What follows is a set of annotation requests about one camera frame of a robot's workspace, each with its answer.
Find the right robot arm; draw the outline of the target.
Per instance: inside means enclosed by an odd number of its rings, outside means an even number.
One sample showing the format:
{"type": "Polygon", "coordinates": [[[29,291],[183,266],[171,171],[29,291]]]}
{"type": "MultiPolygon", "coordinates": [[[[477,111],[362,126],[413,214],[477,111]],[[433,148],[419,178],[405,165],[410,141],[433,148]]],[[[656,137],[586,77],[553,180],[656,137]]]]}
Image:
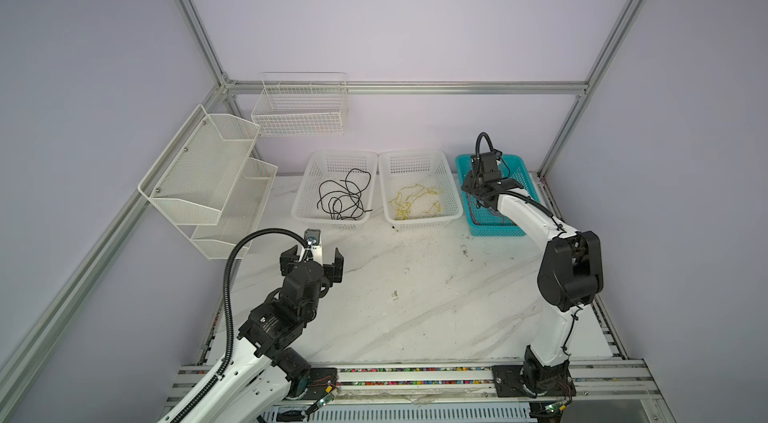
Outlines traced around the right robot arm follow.
{"type": "Polygon", "coordinates": [[[503,174],[501,162],[502,152],[480,133],[461,189],[477,206],[515,223],[542,251],[536,283],[547,307],[519,376],[521,390],[539,397],[567,382],[577,324],[604,287],[601,242],[536,201],[522,183],[503,174]]]}

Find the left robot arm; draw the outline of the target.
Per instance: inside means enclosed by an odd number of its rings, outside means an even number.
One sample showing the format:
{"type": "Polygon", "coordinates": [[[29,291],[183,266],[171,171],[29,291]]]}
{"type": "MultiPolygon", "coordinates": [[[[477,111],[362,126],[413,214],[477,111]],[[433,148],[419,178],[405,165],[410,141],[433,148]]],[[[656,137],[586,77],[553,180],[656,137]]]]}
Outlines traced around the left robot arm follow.
{"type": "Polygon", "coordinates": [[[321,232],[303,235],[267,228],[246,235],[230,252],[223,275],[225,349],[208,371],[162,422],[262,422],[263,414],[285,398],[303,396],[310,386],[311,365],[291,348],[318,313],[319,302],[343,279],[344,257],[334,252],[323,264],[321,232]],[[282,285],[236,326],[232,279],[239,253],[263,236],[282,235],[296,244],[280,255],[282,285]]]}

